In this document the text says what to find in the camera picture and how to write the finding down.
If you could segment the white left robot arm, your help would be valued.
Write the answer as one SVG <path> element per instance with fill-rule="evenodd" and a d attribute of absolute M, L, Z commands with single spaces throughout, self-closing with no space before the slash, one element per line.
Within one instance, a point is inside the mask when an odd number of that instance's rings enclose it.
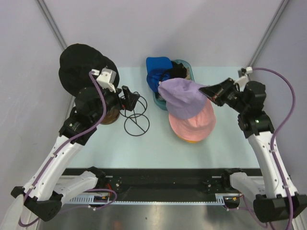
<path fill-rule="evenodd" d="M 59 131 L 53 150 L 40 169 L 24 186 L 13 188 L 11 195 L 23 195 L 24 206 L 43 221 L 52 220 L 62 206 L 87 191 L 106 188 L 106 174 L 90 167 L 71 182 L 56 183 L 74 156 L 85 146 L 106 114 L 113 109 L 133 111 L 140 95 L 127 86 L 112 92 L 101 87 L 84 87 L 77 92 L 68 119 Z"/>

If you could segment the purple bucket hat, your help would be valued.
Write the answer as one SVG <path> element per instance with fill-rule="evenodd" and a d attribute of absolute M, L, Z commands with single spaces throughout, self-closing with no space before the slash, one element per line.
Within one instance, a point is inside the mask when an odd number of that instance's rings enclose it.
<path fill-rule="evenodd" d="M 200 92 L 204 85 L 194 81 L 174 78 L 163 81 L 158 92 L 166 101 L 168 112 L 178 119 L 196 116 L 205 106 L 207 97 Z"/>

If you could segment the yellow bucket hat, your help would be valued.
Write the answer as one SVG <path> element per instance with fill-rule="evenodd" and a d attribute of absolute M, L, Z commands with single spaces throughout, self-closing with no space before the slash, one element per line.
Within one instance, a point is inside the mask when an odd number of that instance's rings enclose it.
<path fill-rule="evenodd" d="M 187 143 L 198 143 L 198 141 L 192 141 L 192 140 L 186 140 L 186 139 L 184 139 L 184 138 L 182 138 L 182 137 L 180 137 L 180 136 L 178 136 L 181 140 L 183 140 L 183 141 L 185 141 L 185 142 L 187 142 Z"/>

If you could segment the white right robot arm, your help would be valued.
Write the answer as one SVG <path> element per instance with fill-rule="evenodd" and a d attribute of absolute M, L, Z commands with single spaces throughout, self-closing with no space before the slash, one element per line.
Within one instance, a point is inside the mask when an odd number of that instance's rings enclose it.
<path fill-rule="evenodd" d="M 256 155 L 264 185 L 257 184 L 240 169 L 231 169 L 221 180 L 221 186 L 226 192 L 238 190 L 249 199 L 262 223 L 292 220 L 307 207 L 307 196 L 299 194 L 291 181 L 278 151 L 276 130 L 263 110 L 265 90 L 264 84 L 249 81 L 241 91 L 231 78 L 199 89 L 215 105 L 226 104 L 238 112 L 238 125 Z"/>

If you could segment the black bucket hat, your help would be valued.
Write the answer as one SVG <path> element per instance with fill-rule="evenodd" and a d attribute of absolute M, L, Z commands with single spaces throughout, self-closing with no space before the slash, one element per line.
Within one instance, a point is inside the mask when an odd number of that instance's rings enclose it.
<path fill-rule="evenodd" d="M 89 72 L 107 68 L 116 72 L 114 86 L 119 85 L 119 72 L 115 63 L 95 48 L 85 44 L 68 46 L 59 58 L 59 79 L 63 88 L 76 97 L 80 90 L 93 87 Z"/>

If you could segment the pink bucket hat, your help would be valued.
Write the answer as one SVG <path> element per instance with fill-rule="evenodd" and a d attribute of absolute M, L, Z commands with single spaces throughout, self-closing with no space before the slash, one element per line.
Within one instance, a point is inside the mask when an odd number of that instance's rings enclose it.
<path fill-rule="evenodd" d="M 206 139 L 216 125 L 213 106 L 208 99 L 202 110 L 192 118 L 179 119 L 171 114 L 168 118 L 172 130 L 177 136 L 198 142 Z"/>

